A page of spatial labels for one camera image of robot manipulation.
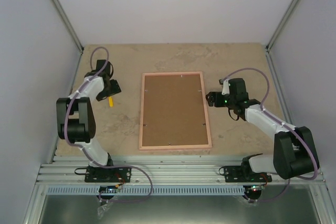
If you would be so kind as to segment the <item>yellow handled screwdriver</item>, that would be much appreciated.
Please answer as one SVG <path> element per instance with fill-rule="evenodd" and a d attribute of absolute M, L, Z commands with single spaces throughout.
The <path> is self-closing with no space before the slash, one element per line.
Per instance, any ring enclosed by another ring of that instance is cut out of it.
<path fill-rule="evenodd" d="M 109 102 L 109 106 L 112 108 L 114 106 L 113 98 L 112 97 L 108 97 L 108 102 Z"/>

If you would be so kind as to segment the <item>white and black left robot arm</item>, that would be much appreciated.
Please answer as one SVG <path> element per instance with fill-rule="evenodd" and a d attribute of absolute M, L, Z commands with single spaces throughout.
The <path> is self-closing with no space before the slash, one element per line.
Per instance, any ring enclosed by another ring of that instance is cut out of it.
<path fill-rule="evenodd" d="M 57 131 L 60 139 L 79 148 L 88 158 L 89 165 L 97 168 L 97 176 L 104 182 L 114 178 L 115 169 L 110 154 L 96 138 L 93 101 L 102 101 L 121 92 L 117 80 L 112 79 L 113 65 L 97 60 L 96 68 L 88 72 L 79 88 L 56 102 Z"/>

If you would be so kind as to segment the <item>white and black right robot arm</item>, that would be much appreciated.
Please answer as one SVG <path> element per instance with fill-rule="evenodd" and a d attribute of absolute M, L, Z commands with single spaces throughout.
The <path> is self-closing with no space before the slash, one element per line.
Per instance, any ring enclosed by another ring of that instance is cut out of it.
<path fill-rule="evenodd" d="M 254 154 L 243 158 L 241 176 L 248 182 L 254 181 L 261 173 L 277 174 L 283 179 L 299 177 L 306 179 L 307 173 L 318 174 L 319 160 L 312 132 L 305 126 L 288 124 L 265 109 L 261 102 L 249 98 L 245 81 L 234 78 L 220 81 L 222 91 L 209 92 L 205 98 L 209 106 L 227 108 L 236 120 L 242 119 L 273 141 L 273 153 Z"/>

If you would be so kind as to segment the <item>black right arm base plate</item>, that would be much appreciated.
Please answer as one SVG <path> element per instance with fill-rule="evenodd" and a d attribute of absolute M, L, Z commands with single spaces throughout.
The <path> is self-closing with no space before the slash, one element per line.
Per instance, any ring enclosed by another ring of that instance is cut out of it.
<path fill-rule="evenodd" d="M 241 166 L 223 166 L 218 169 L 227 183 L 268 183 L 272 177 L 267 173 L 254 173 Z"/>

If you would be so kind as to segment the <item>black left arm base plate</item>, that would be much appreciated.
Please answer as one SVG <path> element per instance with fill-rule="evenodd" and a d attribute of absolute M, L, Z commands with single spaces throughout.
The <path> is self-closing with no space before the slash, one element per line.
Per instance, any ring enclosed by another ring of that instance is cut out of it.
<path fill-rule="evenodd" d="M 86 183 L 129 183 L 131 168 L 101 168 L 88 166 L 84 181 Z"/>

